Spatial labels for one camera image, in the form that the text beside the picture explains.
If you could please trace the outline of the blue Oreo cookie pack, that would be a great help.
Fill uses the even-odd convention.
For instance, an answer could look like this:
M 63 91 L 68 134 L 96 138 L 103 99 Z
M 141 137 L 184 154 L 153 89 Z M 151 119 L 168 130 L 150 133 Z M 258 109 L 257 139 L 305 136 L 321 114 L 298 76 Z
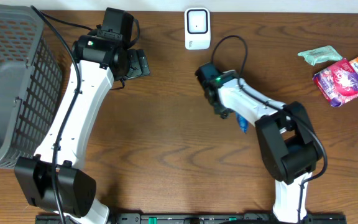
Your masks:
M 246 134 L 248 127 L 249 127 L 248 121 L 243 116 L 241 116 L 239 113 L 236 113 L 236 120 L 237 120 L 237 123 L 238 123 L 241 131 L 244 134 Z

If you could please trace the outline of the teal wet wipes pack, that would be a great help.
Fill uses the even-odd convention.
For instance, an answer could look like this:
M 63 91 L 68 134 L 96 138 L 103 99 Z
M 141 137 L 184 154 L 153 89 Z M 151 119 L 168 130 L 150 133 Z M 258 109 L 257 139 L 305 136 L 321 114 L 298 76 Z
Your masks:
M 312 66 L 315 66 L 317 63 L 339 61 L 343 59 L 343 57 L 331 45 L 299 52 L 298 56 L 303 57 L 304 60 Z

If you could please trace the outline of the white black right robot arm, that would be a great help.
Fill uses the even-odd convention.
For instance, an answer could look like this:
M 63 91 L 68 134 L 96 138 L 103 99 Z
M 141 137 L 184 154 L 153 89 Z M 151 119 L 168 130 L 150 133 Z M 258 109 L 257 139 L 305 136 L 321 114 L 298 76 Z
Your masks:
M 324 157 L 305 107 L 272 100 L 250 87 L 235 70 L 220 72 L 212 63 L 195 72 L 214 112 L 235 112 L 256 130 L 262 161 L 275 179 L 273 214 L 284 223 L 307 216 L 306 189 L 316 163 Z

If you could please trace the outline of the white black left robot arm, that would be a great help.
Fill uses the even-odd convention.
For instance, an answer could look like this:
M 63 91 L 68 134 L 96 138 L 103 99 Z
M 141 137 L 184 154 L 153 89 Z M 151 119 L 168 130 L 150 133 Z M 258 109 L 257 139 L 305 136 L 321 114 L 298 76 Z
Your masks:
M 66 92 L 32 158 L 20 157 L 16 179 L 29 205 L 55 212 L 55 223 L 107 223 L 96 181 L 83 172 L 86 147 L 101 104 L 115 81 L 150 75 L 144 50 L 122 40 L 82 35 Z

